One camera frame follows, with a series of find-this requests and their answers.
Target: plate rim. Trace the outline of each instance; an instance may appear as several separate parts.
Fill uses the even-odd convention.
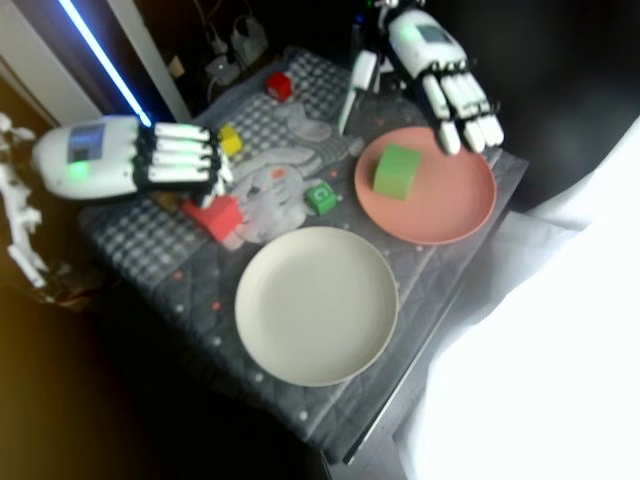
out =
[[[384,342],[382,343],[381,347],[378,349],[376,354],[373,355],[373,357],[371,359],[369,359],[362,367],[358,368],[353,373],[350,373],[349,375],[346,375],[346,376],[344,376],[344,377],[342,377],[340,379],[331,380],[331,381],[327,381],[327,382],[298,382],[298,381],[292,381],[291,379],[283,378],[283,376],[272,372],[268,368],[265,368],[264,365],[262,365],[260,363],[260,361],[253,355],[251,350],[247,347],[247,344],[245,342],[245,337],[243,336],[242,329],[240,328],[240,321],[239,321],[240,317],[238,315],[238,305],[239,305],[239,299],[240,299],[240,296],[241,296],[240,295],[240,291],[241,291],[242,286],[244,284],[246,284],[247,272],[249,271],[249,268],[251,267],[251,265],[256,261],[256,259],[259,256],[268,255],[269,254],[269,250],[271,250],[270,247],[272,245],[276,244],[277,242],[281,241],[283,238],[289,237],[291,235],[299,234],[299,232],[309,233],[310,231],[332,231],[333,233],[340,233],[340,235],[351,237],[351,238],[355,239],[356,241],[362,243],[364,246],[366,246],[371,251],[373,251],[375,256],[382,262],[382,264],[385,266],[386,271],[388,272],[388,274],[390,276],[392,284],[395,287],[393,289],[393,299],[394,299],[394,303],[395,303],[395,308],[394,308],[393,320],[390,322],[391,323],[391,325],[390,325],[391,328],[389,329],[389,334],[385,338]],[[266,373],[268,373],[269,375],[273,376],[274,378],[277,378],[278,380],[281,380],[281,381],[286,382],[288,384],[297,385],[297,386],[300,386],[300,387],[328,387],[328,386],[332,386],[332,385],[338,385],[340,383],[343,383],[343,382],[346,382],[346,381],[349,381],[349,380],[353,379],[354,377],[356,377],[357,375],[361,374],[366,369],[368,369],[371,365],[373,365],[373,363],[376,360],[378,360],[378,358],[380,358],[380,356],[384,353],[384,351],[389,346],[389,342],[391,341],[391,338],[393,337],[393,334],[395,333],[396,326],[397,326],[397,323],[398,323],[399,310],[400,310],[400,297],[399,297],[399,294],[398,294],[397,281],[396,281],[395,275],[393,273],[393,270],[391,269],[391,266],[389,265],[389,262],[387,262],[387,259],[384,257],[384,255],[382,255],[382,253],[371,242],[369,242],[367,239],[361,237],[360,235],[357,235],[357,234],[355,234],[353,232],[345,231],[345,230],[343,230],[341,228],[327,227],[327,226],[313,226],[313,227],[299,228],[297,230],[294,230],[293,232],[286,233],[286,234],[276,238],[275,240],[271,241],[270,243],[268,243],[267,245],[262,247],[262,249],[253,256],[251,261],[247,264],[247,266],[245,267],[244,271],[242,272],[242,277],[240,278],[240,282],[238,283],[238,288],[236,289],[236,297],[235,297],[235,303],[234,303],[234,316],[235,316],[236,330],[238,331],[238,335],[240,337],[240,342],[242,343],[242,346],[244,347],[244,349],[248,353],[248,355],[251,357],[251,359],[254,362],[256,362],[256,364],[262,370],[264,370]]]
[[[356,171],[358,169],[358,165],[360,164],[360,162],[362,161],[362,159],[364,158],[364,154],[366,153],[366,151],[369,149],[369,147],[377,142],[378,140],[380,140],[381,138],[390,135],[392,133],[395,132],[399,132],[402,130],[430,130],[431,134],[434,136],[434,140],[435,140],[435,133],[433,131],[433,129],[431,127],[425,127],[425,126],[413,126],[413,127],[402,127],[402,128],[396,128],[395,130],[391,130],[389,132],[383,133],[382,135],[380,135],[379,137],[376,137],[375,139],[373,139],[371,142],[369,142],[369,144],[364,148],[364,150],[362,151],[362,153],[360,154],[360,156],[358,157],[358,161],[356,162],[356,168],[354,170],[354,174],[353,174],[353,185],[356,191],[356,197],[358,198],[358,203],[360,204],[360,207],[362,208],[362,210],[364,210],[364,212],[367,214],[367,217],[376,224],[376,226],[380,229],[382,229],[383,231],[387,232],[389,235],[391,235],[393,238],[397,238],[398,240],[402,240],[403,242],[408,242],[408,243],[413,243],[415,245],[428,245],[428,246],[438,246],[438,245],[450,245],[452,243],[456,243],[459,242],[460,240],[464,240],[467,237],[470,237],[471,235],[473,235],[474,233],[476,233],[478,230],[480,230],[482,227],[484,227],[486,225],[486,223],[489,221],[489,219],[491,218],[491,215],[493,215],[493,212],[496,209],[496,204],[498,202],[498,184],[496,182],[496,178],[495,175],[493,174],[493,170],[491,169],[491,167],[489,166],[489,164],[487,163],[487,157],[482,154],[482,153],[475,153],[475,152],[469,152],[471,155],[477,155],[481,158],[484,159],[484,163],[487,167],[488,172],[490,173],[490,178],[491,178],[491,183],[493,186],[493,200],[491,202],[491,208],[489,208],[486,216],[484,217],[484,219],[482,220],[482,222],[480,222],[478,224],[478,226],[476,226],[473,230],[465,233],[464,235],[460,235],[458,237],[449,239],[449,240],[443,240],[443,241],[428,241],[425,242],[424,240],[417,240],[415,238],[410,238],[410,237],[405,237],[405,236],[399,236],[397,233],[394,233],[393,231],[389,230],[388,228],[384,227],[383,225],[380,225],[380,223],[378,223],[378,221],[376,219],[374,219],[371,214],[369,213],[369,210],[367,209],[367,207],[362,203],[362,200],[360,199],[360,193],[358,191],[358,185],[356,182]]]

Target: small red cube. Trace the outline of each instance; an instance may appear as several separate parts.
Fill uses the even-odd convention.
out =
[[[276,72],[267,80],[267,93],[276,100],[284,102],[292,92],[291,79],[284,73]]]
[[[242,223],[238,202],[231,195],[214,198],[209,208],[198,208],[189,201],[182,210],[206,228],[218,243],[222,243]]]

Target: blue light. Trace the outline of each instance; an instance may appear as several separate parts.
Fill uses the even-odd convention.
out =
[[[71,3],[71,0],[58,0],[58,3],[62,5],[64,11],[67,12],[67,15],[80,32],[80,35],[82,35],[84,41],[87,42],[87,45],[89,45],[89,48],[91,49],[93,54],[102,64],[102,67],[109,74],[109,77],[111,77],[113,83],[116,85],[116,87],[118,87],[118,90],[120,90],[122,96],[127,100],[129,105],[131,105],[131,108],[134,112],[136,112],[138,117],[140,117],[140,121],[143,123],[143,125],[150,127],[151,120],[149,120],[147,114],[144,113],[144,110],[142,110],[142,107],[136,100],[136,97],[133,96],[133,93],[131,93],[131,90],[129,90],[127,84],[124,83],[124,80],[116,70],[116,67],[113,66],[113,63],[111,63],[111,60],[109,60],[107,54],[104,53],[104,50],[96,40],[96,37],[93,36],[93,33],[91,33],[91,30],[89,30],[87,24],[84,23],[84,20],[78,13],[78,10],[76,10],[76,7],[73,5],[73,3]]]

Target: large green block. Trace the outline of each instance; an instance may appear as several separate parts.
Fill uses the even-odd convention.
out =
[[[373,181],[373,190],[381,195],[406,200],[416,178],[422,154],[397,145],[387,145],[382,152]]]
[[[328,183],[322,182],[317,187],[307,190],[307,203],[318,215],[324,215],[338,204],[338,198]]]

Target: toy block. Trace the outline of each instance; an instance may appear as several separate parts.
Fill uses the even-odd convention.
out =
[[[235,155],[242,150],[242,139],[231,124],[227,124],[222,127],[220,129],[219,136],[220,146],[222,147],[222,150],[224,150],[224,153],[227,154],[227,157]]]
[[[189,201],[182,210],[202,225],[218,243],[222,243],[242,223],[238,202],[230,195],[214,198],[209,208],[198,208]]]
[[[307,190],[305,198],[318,215],[324,215],[338,204],[338,197],[336,197],[329,184],[325,182]]]
[[[373,190],[381,195],[406,200],[421,161],[420,152],[387,145],[376,168]]]
[[[293,93],[291,79],[284,73],[274,73],[267,80],[267,93],[276,100],[284,102]]]

